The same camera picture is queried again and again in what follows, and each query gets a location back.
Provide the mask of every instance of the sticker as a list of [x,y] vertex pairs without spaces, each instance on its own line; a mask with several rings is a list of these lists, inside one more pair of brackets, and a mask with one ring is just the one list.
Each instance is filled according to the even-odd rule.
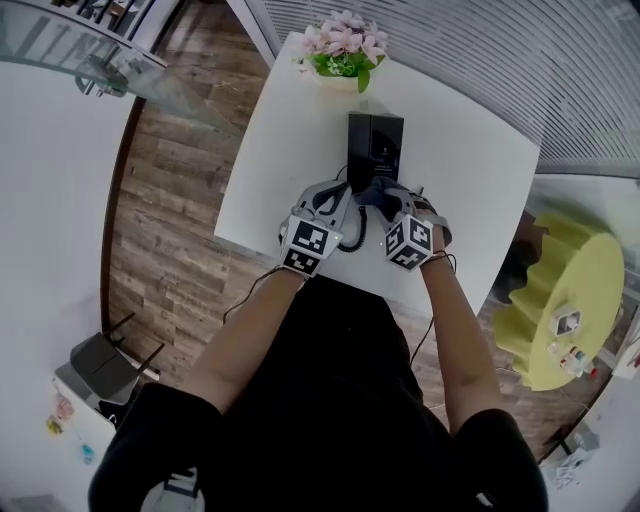
[[431,252],[431,230],[415,219],[409,219],[409,240]]
[[398,223],[386,237],[387,242],[387,256],[395,251],[404,243],[404,233],[402,232],[402,223]]
[[422,254],[420,251],[416,251],[410,245],[402,248],[402,250],[396,254],[390,261],[406,268],[407,270],[413,270],[417,265],[427,257],[426,254]]
[[310,222],[300,221],[291,243],[317,254],[322,254],[327,244],[328,236],[329,232],[327,230],[319,228]]
[[284,259],[283,265],[285,267],[292,268],[298,272],[311,275],[318,266],[320,260],[296,251],[295,249],[289,249],[287,256]]

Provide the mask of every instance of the black device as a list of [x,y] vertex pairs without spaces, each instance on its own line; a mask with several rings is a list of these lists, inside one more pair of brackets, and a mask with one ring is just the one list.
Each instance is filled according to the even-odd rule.
[[347,181],[354,194],[374,176],[398,181],[404,119],[393,114],[349,112]]

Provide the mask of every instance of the green leaves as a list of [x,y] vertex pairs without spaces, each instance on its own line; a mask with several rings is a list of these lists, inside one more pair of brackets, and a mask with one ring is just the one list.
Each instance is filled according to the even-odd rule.
[[316,67],[316,71],[320,76],[336,76],[333,73],[331,73],[331,71],[329,71],[329,68],[327,67],[326,64]]
[[307,58],[320,76],[356,78],[358,80],[358,91],[362,93],[369,86],[370,71],[375,69],[384,60],[384,57],[384,55],[379,55],[378,62],[375,64],[362,51],[358,53],[343,53],[336,57],[320,54]]
[[371,79],[371,74],[369,70],[362,66],[358,69],[358,92],[363,93],[367,86],[369,85],[369,80]]

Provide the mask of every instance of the floor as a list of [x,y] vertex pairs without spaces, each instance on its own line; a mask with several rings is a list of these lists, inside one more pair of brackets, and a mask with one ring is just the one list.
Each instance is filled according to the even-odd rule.
[[[268,68],[224,2],[193,1],[159,52],[170,68],[244,129]],[[139,359],[159,343],[154,362],[162,382],[176,385],[222,325],[223,313],[270,269],[269,258],[213,236],[238,144],[211,127],[173,117],[147,104],[138,124],[118,198],[111,267],[112,322],[130,311],[124,348]],[[428,318],[390,305],[411,350]],[[584,411],[605,381],[581,379],[562,391],[534,393],[508,370],[511,356],[495,347],[488,299],[479,319],[490,340],[508,410],[537,457],[544,442]],[[614,335],[620,338],[620,327]],[[433,339],[414,371],[425,405],[446,423]]]

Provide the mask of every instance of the yellow round table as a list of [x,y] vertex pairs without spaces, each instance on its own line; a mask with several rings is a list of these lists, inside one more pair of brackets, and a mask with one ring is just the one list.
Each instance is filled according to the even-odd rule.
[[[550,213],[535,225],[549,230],[540,261],[527,270],[527,285],[509,294],[512,304],[494,314],[493,328],[497,345],[514,354],[523,385],[544,391],[574,378],[548,352],[553,341],[576,345],[589,359],[602,348],[620,306],[624,260],[616,239],[601,228]],[[556,338],[549,322],[566,303],[580,310],[580,326]]]

